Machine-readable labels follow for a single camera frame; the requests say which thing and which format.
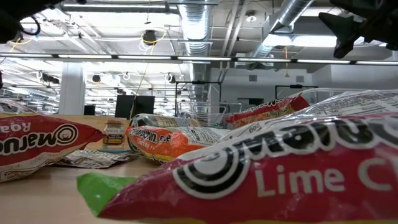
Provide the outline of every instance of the ventilation duct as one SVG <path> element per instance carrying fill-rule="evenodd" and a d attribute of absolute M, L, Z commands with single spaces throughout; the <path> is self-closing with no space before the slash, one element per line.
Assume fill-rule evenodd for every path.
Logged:
<path fill-rule="evenodd" d="M 280 11 L 269 16 L 262 28 L 263 42 L 252 53 L 251 57 L 264 58 L 268 56 L 274 46 L 266 44 L 266 39 L 271 32 L 293 32 L 294 23 L 311 5 L 314 0 L 285 0 Z M 250 64 L 249 70 L 255 69 L 257 63 Z"/>
<path fill-rule="evenodd" d="M 208 40 L 210 33 L 210 6 L 190 4 L 179 5 L 178 9 L 182 17 L 182 31 L 186 40 Z M 189 56 L 207 56 L 210 46 L 206 43 L 185 44 L 187 55 Z M 210 65 L 208 63 L 194 63 L 189 65 L 191 81 L 210 80 Z M 204 101 L 208 87 L 193 86 L 195 98 L 198 101 Z"/>

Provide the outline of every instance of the plastic wrapper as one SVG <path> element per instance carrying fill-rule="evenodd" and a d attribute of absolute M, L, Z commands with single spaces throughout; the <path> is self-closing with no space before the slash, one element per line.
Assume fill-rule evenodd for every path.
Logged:
<path fill-rule="evenodd" d="M 313 116 L 188 152 L 120 190 L 92 194 L 83 176 L 79 191 L 118 220 L 397 223 L 397 149 L 398 113 Z"/>
<path fill-rule="evenodd" d="M 19 113 L 36 113 L 34 110 L 17 103 L 12 100 L 0 99 L 0 113 L 2 114 L 19 114 Z"/>
<path fill-rule="evenodd" d="M 126 135 L 131 150 L 159 162 L 172 161 L 186 152 L 210 146 L 229 130 L 204 127 L 129 127 Z"/>
<path fill-rule="evenodd" d="M 37 114 L 0 114 L 0 182 L 26 177 L 102 139 L 91 126 Z"/>
<path fill-rule="evenodd" d="M 109 168 L 115 164 L 129 162 L 137 159 L 137 155 L 131 153 L 108 153 L 92 150 L 76 150 L 59 160 L 56 166 L 70 166 L 89 169 Z"/>
<path fill-rule="evenodd" d="M 398 90 L 368 90 L 361 92 L 346 92 L 327 100 L 319 102 L 308 108 L 294 112 L 281 119 L 258 121 L 237 128 L 220 138 L 218 142 L 232 138 L 252 134 L 264 128 L 272 128 L 273 125 L 291 123 L 296 119 L 304 119 L 309 116 L 342 116 L 353 114 L 372 114 L 398 112 Z"/>
<path fill-rule="evenodd" d="M 398 90 L 367 90 L 333 96 L 290 116 L 374 114 L 398 111 Z"/>
<path fill-rule="evenodd" d="M 287 97 L 234 113 L 225 117 L 225 121 L 227 124 L 232 124 L 233 128 L 239 128 L 255 121 L 264 121 L 291 114 L 308 106 L 310 105 L 301 96 Z"/>
<path fill-rule="evenodd" d="M 137 114 L 130 120 L 130 127 L 152 126 L 159 128 L 169 127 L 200 127 L 199 121 L 189 118 L 176 118 L 155 114 Z"/>

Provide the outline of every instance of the fluorescent light fixture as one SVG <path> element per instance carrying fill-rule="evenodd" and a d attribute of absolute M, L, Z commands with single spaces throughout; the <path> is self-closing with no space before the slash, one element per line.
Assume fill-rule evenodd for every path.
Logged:
<path fill-rule="evenodd" d="M 349 64 L 349 60 L 310 60 L 310 59 L 298 59 L 298 63 L 331 63 L 331 64 Z"/>
<path fill-rule="evenodd" d="M 238 58 L 239 62 L 282 62 L 289 63 L 291 59 L 283 59 L 283 58 Z"/>
<path fill-rule="evenodd" d="M 292 45 L 297 47 L 335 47 L 337 37 L 327 35 L 299 35 Z"/>
<path fill-rule="evenodd" d="M 59 55 L 60 58 L 112 58 L 112 55 Z"/>
<path fill-rule="evenodd" d="M 50 54 L 12 54 L 12 53 L 0 53 L 0 57 L 52 58 L 52 55 L 50 55 Z"/>
<path fill-rule="evenodd" d="M 278 45 L 289 46 L 292 45 L 292 40 L 288 36 L 269 34 L 262 44 L 268 47 L 274 47 Z"/>
<path fill-rule="evenodd" d="M 357 65 L 398 65 L 398 62 L 383 62 L 383 61 L 357 61 Z"/>
<path fill-rule="evenodd" d="M 179 60 L 198 60 L 198 61 L 225 61 L 232 60 L 230 57 L 178 57 Z"/>
<path fill-rule="evenodd" d="M 152 56 L 152 55 L 148 55 L 148 56 L 140 56 L 140 55 L 120 55 L 118 56 L 120 59 L 137 59 L 137 60 L 170 60 L 171 57 L 170 56 Z"/>
<path fill-rule="evenodd" d="M 160 6 L 151 6 L 151 5 L 137 5 L 137 4 L 64 4 L 63 7 L 116 7 L 116 8 L 155 8 L 155 9 L 163 9 Z"/>

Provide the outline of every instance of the noodle bag label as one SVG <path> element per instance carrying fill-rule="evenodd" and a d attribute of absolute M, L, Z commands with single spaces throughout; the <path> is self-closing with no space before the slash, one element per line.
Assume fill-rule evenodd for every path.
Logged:
<path fill-rule="evenodd" d="M 98 216 L 397 223 L 397 200 L 398 113 L 313 116 L 181 155 L 125 184 Z"/>
<path fill-rule="evenodd" d="M 128 127 L 126 135 L 133 152 L 158 162 L 172 161 L 186 152 L 217 142 L 229 130 L 203 127 Z"/>
<path fill-rule="evenodd" d="M 103 137 L 91 126 L 41 115 L 0 117 L 0 182 L 20 179 Z"/>
<path fill-rule="evenodd" d="M 234 113 L 225 118 L 234 128 L 267 119 L 278 118 L 310 106 L 302 96 L 286 97 Z"/>

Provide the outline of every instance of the white wall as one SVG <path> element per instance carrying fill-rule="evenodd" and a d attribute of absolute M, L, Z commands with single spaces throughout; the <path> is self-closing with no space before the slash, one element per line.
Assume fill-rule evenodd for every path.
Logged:
<path fill-rule="evenodd" d="M 331 65 L 327 65 L 312 74 L 312 82 L 319 87 L 330 87 L 331 85 Z"/>
<path fill-rule="evenodd" d="M 211 70 L 212 81 L 217 81 L 220 70 Z M 249 82 L 249 75 L 257 75 L 257 82 Z M 254 70 L 230 68 L 225 76 L 222 90 L 221 101 L 237 103 L 238 98 L 262 98 L 264 102 L 275 100 L 275 85 L 312 85 L 312 74 L 306 70 L 289 70 L 289 77 L 285 77 L 286 70 Z M 304 76 L 304 83 L 296 83 L 296 76 Z M 279 97 L 289 96 L 300 90 L 279 88 L 278 92 L 283 92 Z"/>
<path fill-rule="evenodd" d="M 221 92 L 222 102 L 237 103 L 238 98 L 262 98 L 265 102 L 272 101 L 275 99 L 274 89 L 270 86 L 248 87 L 223 85 Z"/>
<path fill-rule="evenodd" d="M 334 88 L 398 88 L 398 67 L 394 66 L 332 65 L 331 74 Z"/>

